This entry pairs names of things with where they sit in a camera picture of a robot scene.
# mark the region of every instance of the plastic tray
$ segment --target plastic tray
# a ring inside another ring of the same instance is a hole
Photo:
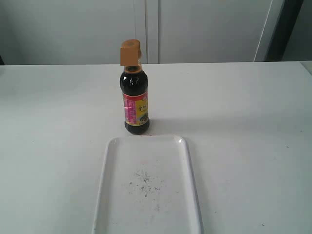
[[[130,136],[106,148],[95,234],[201,233],[190,155],[179,136]]]

